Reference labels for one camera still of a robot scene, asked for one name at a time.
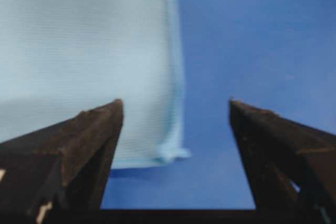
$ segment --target blue background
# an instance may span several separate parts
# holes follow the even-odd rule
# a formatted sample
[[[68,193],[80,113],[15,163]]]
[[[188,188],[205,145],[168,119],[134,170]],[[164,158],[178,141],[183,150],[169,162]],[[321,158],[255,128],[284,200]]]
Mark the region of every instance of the blue background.
[[[185,146],[165,167],[113,170],[102,208],[254,208],[231,95],[336,133],[336,0],[179,0]]]

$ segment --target fabric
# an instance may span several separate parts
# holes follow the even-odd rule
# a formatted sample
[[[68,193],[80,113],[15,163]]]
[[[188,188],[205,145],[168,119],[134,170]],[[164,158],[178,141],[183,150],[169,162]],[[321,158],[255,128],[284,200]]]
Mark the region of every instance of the fabric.
[[[120,98],[113,168],[182,148],[176,0],[0,0],[0,142]]]

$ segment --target white mark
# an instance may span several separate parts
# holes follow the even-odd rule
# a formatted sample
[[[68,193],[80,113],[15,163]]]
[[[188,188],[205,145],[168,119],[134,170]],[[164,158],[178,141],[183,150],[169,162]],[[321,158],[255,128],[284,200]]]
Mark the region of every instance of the white mark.
[[[47,204],[40,206],[40,212],[38,213],[38,216],[36,217],[36,223],[41,224],[46,212],[52,208],[52,202],[49,201]]]

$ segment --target light blue cloth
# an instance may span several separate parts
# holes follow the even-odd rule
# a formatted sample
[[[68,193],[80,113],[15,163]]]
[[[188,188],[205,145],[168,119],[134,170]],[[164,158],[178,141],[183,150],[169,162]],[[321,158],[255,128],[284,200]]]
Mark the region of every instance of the light blue cloth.
[[[182,148],[176,0],[0,0],[0,142],[121,98],[113,168]]]

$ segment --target blue surface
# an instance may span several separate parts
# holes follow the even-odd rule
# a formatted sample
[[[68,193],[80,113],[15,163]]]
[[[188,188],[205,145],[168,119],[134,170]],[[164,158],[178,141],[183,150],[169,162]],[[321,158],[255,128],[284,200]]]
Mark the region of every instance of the blue surface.
[[[180,0],[193,157],[113,170],[102,208],[254,208],[228,99],[336,133],[335,2]]]

